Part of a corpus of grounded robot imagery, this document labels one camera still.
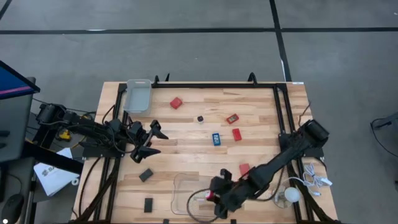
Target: concrete floor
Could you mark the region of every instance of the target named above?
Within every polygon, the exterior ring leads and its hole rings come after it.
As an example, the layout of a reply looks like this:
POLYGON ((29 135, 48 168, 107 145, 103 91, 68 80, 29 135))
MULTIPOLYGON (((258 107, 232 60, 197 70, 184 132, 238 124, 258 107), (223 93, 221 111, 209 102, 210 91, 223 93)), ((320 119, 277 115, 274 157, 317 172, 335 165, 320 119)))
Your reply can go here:
MULTIPOLYGON (((282 27, 398 27, 394 0, 276 4, 282 27)), ((263 0, 13 0, 0 21, 0 30, 272 26, 263 0)), ((377 145, 369 122, 398 111, 398 32, 283 37, 292 79, 305 82, 314 117, 331 133, 324 152, 339 219, 396 223, 398 160, 377 145)), ((240 81, 250 72, 260 81, 284 80, 274 33, 0 35, 0 59, 37 78, 36 98, 88 111, 105 81, 169 72, 178 81, 240 81)), ((377 134, 398 154, 390 127, 377 134)), ((36 223, 66 222, 75 192, 40 202, 36 223)))

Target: white paper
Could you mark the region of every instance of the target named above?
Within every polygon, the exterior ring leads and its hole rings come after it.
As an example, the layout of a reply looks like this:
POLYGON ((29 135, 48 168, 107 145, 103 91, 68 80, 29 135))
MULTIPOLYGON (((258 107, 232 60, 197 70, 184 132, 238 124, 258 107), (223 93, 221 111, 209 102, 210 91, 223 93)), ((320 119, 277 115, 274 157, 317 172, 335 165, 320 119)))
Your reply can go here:
MULTIPOLYGON (((70 148, 62 149, 57 152, 61 156, 72 158, 70 148)), ((72 180, 79 177, 78 174, 74 174, 69 171, 58 169, 54 166, 39 163, 34 166, 35 173, 42 183, 45 193, 47 196, 53 196, 59 190, 64 188, 72 180)))

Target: monitor screen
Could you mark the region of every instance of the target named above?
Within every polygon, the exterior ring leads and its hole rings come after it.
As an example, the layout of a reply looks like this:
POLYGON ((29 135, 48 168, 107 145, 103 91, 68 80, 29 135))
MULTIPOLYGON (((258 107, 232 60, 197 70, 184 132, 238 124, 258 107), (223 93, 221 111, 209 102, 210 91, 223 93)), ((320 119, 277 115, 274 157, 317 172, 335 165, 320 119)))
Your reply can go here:
POLYGON ((0 99, 37 93, 40 89, 0 61, 0 99))

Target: clear plastic container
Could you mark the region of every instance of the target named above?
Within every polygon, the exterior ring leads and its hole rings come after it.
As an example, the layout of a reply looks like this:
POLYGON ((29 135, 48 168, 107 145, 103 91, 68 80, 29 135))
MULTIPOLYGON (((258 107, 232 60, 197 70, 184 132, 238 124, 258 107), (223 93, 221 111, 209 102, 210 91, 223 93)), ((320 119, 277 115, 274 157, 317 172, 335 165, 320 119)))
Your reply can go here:
MULTIPOLYGON (((200 175, 177 174, 174 178, 174 191, 171 204, 172 212, 176 215, 188 215, 187 202, 189 196, 197 190, 207 189, 212 177, 200 175)), ((214 218, 213 202, 206 200, 205 192, 196 194, 190 201, 189 207, 195 217, 214 218)))
POLYGON ((130 116, 147 116, 150 114, 152 101, 152 83, 150 80, 128 80, 126 102, 123 109, 130 116))

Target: wooden table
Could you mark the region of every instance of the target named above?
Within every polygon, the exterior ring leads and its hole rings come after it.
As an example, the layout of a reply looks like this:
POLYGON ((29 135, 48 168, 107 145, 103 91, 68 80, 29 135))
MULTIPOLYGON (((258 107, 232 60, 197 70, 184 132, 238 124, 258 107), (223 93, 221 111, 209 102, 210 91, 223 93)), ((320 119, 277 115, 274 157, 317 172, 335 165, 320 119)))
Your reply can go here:
MULTIPOLYGON (((95 119, 97 122, 101 122, 105 112, 114 104, 118 85, 118 82, 104 83, 95 119)), ((303 84, 288 83, 287 87, 295 125, 298 126, 299 114, 308 105, 307 94, 303 84)), ((122 159, 113 207, 113 223, 162 223, 164 218, 168 218, 170 223, 193 223, 189 216, 175 215, 170 209, 173 182, 177 174, 215 176, 220 173, 220 169, 226 168, 233 173, 233 179, 236 180, 240 176, 240 164, 256 166, 268 162, 280 152, 277 140, 280 130, 274 94, 270 88, 156 88, 152 91, 150 115, 137 120, 145 124, 146 130, 150 129, 149 124, 153 119, 159 120, 162 132, 170 139, 153 138, 152 147, 162 153, 144 159, 140 164, 133 162, 129 156, 122 159), (183 101, 183 105, 177 110, 169 105, 176 96, 183 101), (239 115, 239 121, 230 125, 226 118, 234 113, 239 115), (204 117, 203 124, 197 122, 197 116, 204 117), (234 128, 240 129, 241 141, 234 141, 234 128), (220 134, 221 146, 213 145, 213 133, 220 134), (141 182, 139 174, 148 168, 154 175, 146 182, 141 182), (144 213, 144 199, 147 197, 154 199, 152 213, 144 213)), ((280 98, 285 126, 289 127, 282 94, 280 98)), ((110 120, 111 116, 109 114, 106 119, 110 120)), ((311 117, 311 111, 307 110, 302 122, 311 117)), ((85 162, 82 180, 86 179, 94 161, 95 158, 85 162)), ((97 194, 103 161, 101 159, 97 163, 90 175, 83 196, 82 210, 97 194)), ((315 159, 303 159, 304 164, 310 162, 314 163, 318 175, 326 176, 325 168, 315 159)), ((274 176, 264 195, 271 193, 278 178, 279 173, 274 176)), ((78 210, 81 187, 82 184, 76 196, 75 211, 78 210)), ((322 196, 316 197, 316 201, 326 214, 337 219, 330 188, 324 187, 320 192, 322 196)), ((108 196, 105 195, 101 218, 105 217, 107 202, 108 196)), ((304 203, 301 202, 300 206, 303 219, 307 219, 304 203)), ((230 223, 232 218, 237 219, 238 223, 295 223, 293 207, 282 209, 272 201, 246 201, 242 209, 229 212, 228 219, 216 222, 230 223)))

